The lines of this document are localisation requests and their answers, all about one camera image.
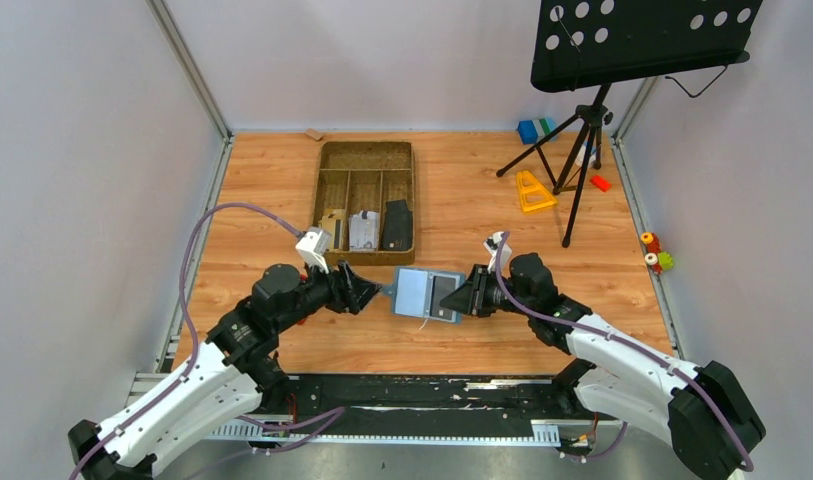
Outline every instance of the robotic arm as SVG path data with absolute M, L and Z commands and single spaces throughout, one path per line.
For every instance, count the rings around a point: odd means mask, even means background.
M 311 228 L 297 243 L 306 263 L 305 275 L 284 264 L 265 271 L 251 295 L 209 331 L 187 377 L 183 374 L 190 357 L 130 407 L 99 424 L 83 420 L 68 432 L 75 461 L 109 432 L 117 434 L 82 469 L 86 480 L 151 479 L 228 420 L 282 398 L 275 393 L 287 378 L 274 355 L 279 334 L 321 308 L 358 314 L 380 290 L 380 285 L 359 277 L 345 262 L 336 270 L 326 265 L 323 252 L 328 235 Z M 741 456 L 697 392 L 672 375 L 676 368 L 692 372 L 693 380 L 723 411 L 748 451 L 765 436 L 762 422 L 729 369 L 716 362 L 700 368 L 621 333 L 589 307 L 560 294 L 550 270 L 535 253 L 514 258 L 510 277 L 501 277 L 499 271 L 511 250 L 500 233 L 484 245 L 491 254 L 489 264 L 474 265 L 466 283 L 441 305 L 477 317 L 488 317 L 497 310 L 527 315 L 540 341 L 577 357 L 553 382 L 569 406 L 642 428 L 671 445 L 702 479 L 726 479 L 739 468 Z M 515 302 L 564 324 L 526 314 Z M 586 327 L 609 333 L 604 338 Z M 636 348 L 628 347 L 628 342 Z M 671 367 L 661 368 L 639 350 Z M 181 381 L 177 388 L 162 397 L 166 387 L 177 381 Z M 119 428 L 134 412 L 152 403 L 155 406 L 125 431 Z

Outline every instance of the round hole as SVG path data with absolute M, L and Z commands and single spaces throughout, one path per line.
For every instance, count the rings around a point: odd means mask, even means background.
M 712 23 L 715 24 L 716 27 L 720 27 L 724 25 L 724 22 L 727 21 L 727 12 L 718 12 L 718 15 L 715 16 L 715 20 Z
M 607 30 L 605 28 L 599 29 L 594 34 L 594 41 L 597 42 L 597 43 L 603 43 L 603 42 L 606 41 L 607 38 L 609 38 L 609 30 Z
M 614 9 L 615 0 L 604 0 L 604 2 L 600 4 L 600 13 L 604 15 L 609 15 Z
M 739 16 L 736 17 L 736 21 L 739 23 L 745 23 L 750 18 L 750 14 L 751 14 L 750 8 L 746 8 L 739 12 Z
M 580 2 L 577 5 L 577 9 L 574 11 L 577 14 L 577 18 L 583 18 L 589 14 L 589 4 L 588 2 Z
M 556 50 L 556 47 L 559 46 L 559 35 L 551 35 L 547 37 L 547 42 L 544 44 L 548 50 Z
M 703 15 L 695 15 L 695 18 L 692 19 L 692 23 L 689 24 L 692 30 L 697 30 L 701 25 L 703 25 Z
M 562 5 L 550 9 L 550 19 L 554 22 L 558 22 L 563 16 L 565 16 L 565 8 Z

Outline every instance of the blue sponge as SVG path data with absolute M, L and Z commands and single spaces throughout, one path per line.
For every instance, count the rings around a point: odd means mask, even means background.
M 532 145 L 544 138 L 545 135 L 556 129 L 556 122 L 552 118 L 539 118 L 536 120 L 524 120 L 518 122 L 518 135 L 521 136 L 521 143 L 524 145 Z M 555 142 L 557 137 L 553 137 L 550 141 Z

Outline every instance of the gray floor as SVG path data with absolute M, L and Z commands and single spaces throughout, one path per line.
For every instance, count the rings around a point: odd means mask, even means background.
M 598 443 L 611 442 L 616 428 L 601 427 Z M 182 455 L 158 480 L 178 480 L 224 457 L 248 449 L 235 442 L 203 441 Z M 576 464 L 552 449 L 535 447 L 438 447 L 310 444 L 292 452 L 245 456 L 198 480 L 474 480 L 609 479 L 696 480 L 671 449 L 630 429 L 608 459 Z

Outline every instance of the tripod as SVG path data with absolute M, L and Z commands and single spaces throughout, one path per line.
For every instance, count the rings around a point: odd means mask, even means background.
M 609 125 L 612 121 L 612 112 L 609 111 L 604 105 L 603 101 L 606 100 L 606 94 L 609 93 L 609 87 L 612 84 L 607 83 L 605 85 L 601 85 L 600 89 L 597 91 L 597 95 L 594 98 L 594 103 L 591 105 L 578 105 L 577 110 L 574 115 L 571 116 L 568 120 L 556 127 L 555 130 L 550 132 L 549 134 L 545 135 L 544 138 L 539 140 L 535 143 L 532 147 L 526 149 L 524 153 L 518 155 L 518 158 L 509 162 L 508 165 L 501 168 L 497 171 L 497 176 L 502 177 L 510 168 L 514 167 L 521 160 L 527 158 L 533 151 L 538 152 L 539 157 L 541 158 L 541 163 L 544 165 L 545 170 L 547 170 L 547 175 L 550 177 L 551 183 L 553 183 L 553 194 L 556 195 L 560 192 L 566 192 L 569 190 L 575 190 L 574 193 L 574 203 L 571 206 L 571 216 L 568 218 L 568 227 L 565 229 L 565 237 L 562 239 L 562 246 L 568 248 L 571 245 L 571 232 L 574 230 L 574 220 L 577 218 L 577 209 L 580 207 L 580 197 L 583 194 L 583 186 L 586 182 L 586 172 L 589 169 L 589 158 L 592 154 L 592 145 L 596 146 L 595 150 L 595 161 L 594 161 L 594 168 L 600 169 L 601 167 L 601 143 L 602 143 L 602 136 L 603 136 L 603 126 Z M 571 153 L 568 154 L 568 159 L 565 161 L 565 165 L 562 167 L 562 172 L 559 173 L 559 178 L 556 179 L 553 176 L 553 171 L 550 169 L 550 165 L 547 164 L 547 157 L 544 156 L 544 152 L 541 150 L 542 145 L 549 142 L 553 137 L 559 135 L 562 130 L 565 130 L 572 123 L 576 122 L 577 120 L 583 120 L 583 127 L 580 129 L 580 133 L 577 135 L 577 140 L 574 142 L 573 148 L 571 148 Z M 574 161 L 577 159 L 577 155 L 580 153 L 580 149 L 583 147 L 583 142 L 586 141 L 588 137 L 588 142 L 586 144 L 586 153 L 583 156 L 583 164 L 580 167 L 580 178 L 577 180 L 576 186 L 567 186 L 565 183 L 568 181 L 568 174 L 571 173 L 571 167 L 574 165 Z

